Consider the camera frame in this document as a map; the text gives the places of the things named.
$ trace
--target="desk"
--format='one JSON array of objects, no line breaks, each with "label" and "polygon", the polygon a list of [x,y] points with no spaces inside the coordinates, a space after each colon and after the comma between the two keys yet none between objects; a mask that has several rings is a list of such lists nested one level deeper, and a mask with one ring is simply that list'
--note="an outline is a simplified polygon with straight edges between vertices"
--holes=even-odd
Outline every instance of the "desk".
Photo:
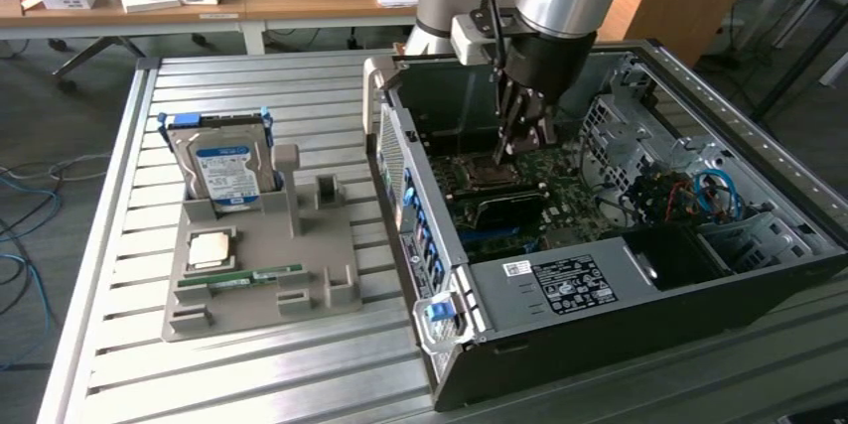
[{"label": "desk", "polygon": [[242,32],[247,52],[266,52],[268,29],[411,25],[415,9],[383,9],[375,0],[222,0],[219,5],[124,14],[120,0],[92,10],[22,13],[18,0],[0,0],[0,40]]}]

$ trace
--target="robotic arm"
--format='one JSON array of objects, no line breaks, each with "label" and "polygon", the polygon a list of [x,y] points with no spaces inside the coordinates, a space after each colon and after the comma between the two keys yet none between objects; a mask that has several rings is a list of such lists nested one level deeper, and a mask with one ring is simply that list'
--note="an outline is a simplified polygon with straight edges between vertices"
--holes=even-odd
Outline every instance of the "robotic arm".
[{"label": "robotic arm", "polygon": [[[516,7],[506,8],[511,1]],[[463,0],[420,0],[408,53],[446,53],[450,32],[464,64],[483,59],[494,64],[498,163],[556,143],[556,104],[580,74],[611,4],[612,0],[486,0],[483,7],[467,14],[470,6]]]},{"label": "robotic arm", "polygon": [[580,75],[611,4],[612,0],[516,1],[515,21],[524,31],[512,37],[507,57],[495,58],[498,163],[556,143],[552,117],[559,98]]}]

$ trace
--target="hard drive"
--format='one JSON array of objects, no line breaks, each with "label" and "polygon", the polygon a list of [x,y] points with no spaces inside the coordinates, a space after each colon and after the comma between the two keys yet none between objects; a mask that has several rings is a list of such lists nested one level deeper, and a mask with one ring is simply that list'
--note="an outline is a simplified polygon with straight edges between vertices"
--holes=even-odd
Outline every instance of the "hard drive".
[{"label": "hard drive", "polygon": [[280,188],[271,158],[268,112],[235,116],[176,114],[159,132],[176,157],[191,199],[210,199],[216,212],[251,208],[260,193]]}]

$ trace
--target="chair leg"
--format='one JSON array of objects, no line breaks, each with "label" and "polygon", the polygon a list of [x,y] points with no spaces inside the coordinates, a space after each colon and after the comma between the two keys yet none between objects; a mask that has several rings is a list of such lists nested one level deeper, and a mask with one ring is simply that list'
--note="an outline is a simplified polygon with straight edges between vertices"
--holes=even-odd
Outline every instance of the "chair leg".
[{"label": "chair leg", "polygon": [[60,68],[54,71],[54,76],[62,79],[76,67],[84,64],[92,57],[108,48],[110,45],[115,45],[118,41],[115,37],[100,37],[95,42],[79,52],[72,59],[70,59]]},{"label": "chair leg", "polygon": [[139,58],[143,59],[147,57],[147,55],[144,54],[144,52],[142,51],[142,49],[135,45],[135,43],[132,42],[131,39],[128,39],[127,37],[115,37],[118,39],[118,43],[120,45],[123,45],[123,47],[126,49],[130,50],[130,52]]}]

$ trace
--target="blue connector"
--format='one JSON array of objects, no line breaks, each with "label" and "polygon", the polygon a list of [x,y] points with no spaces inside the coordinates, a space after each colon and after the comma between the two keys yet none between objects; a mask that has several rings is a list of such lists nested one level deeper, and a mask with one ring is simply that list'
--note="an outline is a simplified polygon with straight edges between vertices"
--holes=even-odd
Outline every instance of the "blue connector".
[{"label": "blue connector", "polygon": [[454,310],[454,305],[451,302],[439,302],[434,303],[424,310],[427,314],[427,318],[430,318],[431,322],[443,322],[446,320],[452,320],[456,317],[456,311]]},{"label": "blue connector", "polygon": [[415,199],[418,199],[415,197],[415,188],[407,188],[407,192],[403,193],[403,206],[406,208],[410,207]]},{"label": "blue connector", "polygon": [[263,115],[263,124],[266,126],[266,141],[268,141],[268,147],[275,147],[275,133],[272,131],[272,126],[275,125],[275,118],[268,112],[268,106],[263,106],[260,108],[260,112]]}]

